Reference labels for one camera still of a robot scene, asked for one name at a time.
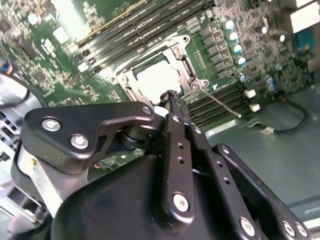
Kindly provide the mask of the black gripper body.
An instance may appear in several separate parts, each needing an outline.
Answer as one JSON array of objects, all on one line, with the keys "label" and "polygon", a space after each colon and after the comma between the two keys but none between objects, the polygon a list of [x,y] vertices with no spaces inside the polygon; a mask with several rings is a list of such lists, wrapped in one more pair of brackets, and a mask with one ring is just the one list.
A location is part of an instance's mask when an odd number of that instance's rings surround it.
[{"label": "black gripper body", "polygon": [[143,157],[120,167],[70,195],[52,226],[53,240],[230,240],[231,225],[208,176],[193,173],[195,218],[174,232],[158,222],[157,157]]}]

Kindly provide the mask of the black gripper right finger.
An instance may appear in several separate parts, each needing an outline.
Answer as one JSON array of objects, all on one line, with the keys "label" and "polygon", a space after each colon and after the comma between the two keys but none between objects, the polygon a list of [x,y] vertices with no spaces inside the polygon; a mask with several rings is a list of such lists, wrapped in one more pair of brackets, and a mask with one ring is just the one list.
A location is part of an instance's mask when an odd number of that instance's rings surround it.
[{"label": "black gripper right finger", "polygon": [[218,199],[217,223],[226,240],[310,240],[304,223],[228,146],[211,146],[191,123],[187,104],[174,97],[174,112],[186,124],[193,159],[208,171]]}]

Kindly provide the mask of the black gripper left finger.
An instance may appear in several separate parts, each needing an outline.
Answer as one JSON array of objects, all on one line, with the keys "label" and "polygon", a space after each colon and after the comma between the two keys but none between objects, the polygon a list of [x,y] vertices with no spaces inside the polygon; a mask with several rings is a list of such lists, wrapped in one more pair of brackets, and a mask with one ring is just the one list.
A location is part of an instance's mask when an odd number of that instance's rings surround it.
[{"label": "black gripper left finger", "polygon": [[188,106],[170,90],[159,107],[165,114],[140,101],[33,109],[24,118],[21,146],[62,179],[73,176],[79,188],[94,163],[144,150],[138,160],[158,161],[163,171],[156,212],[170,225],[187,225],[195,218]]}]

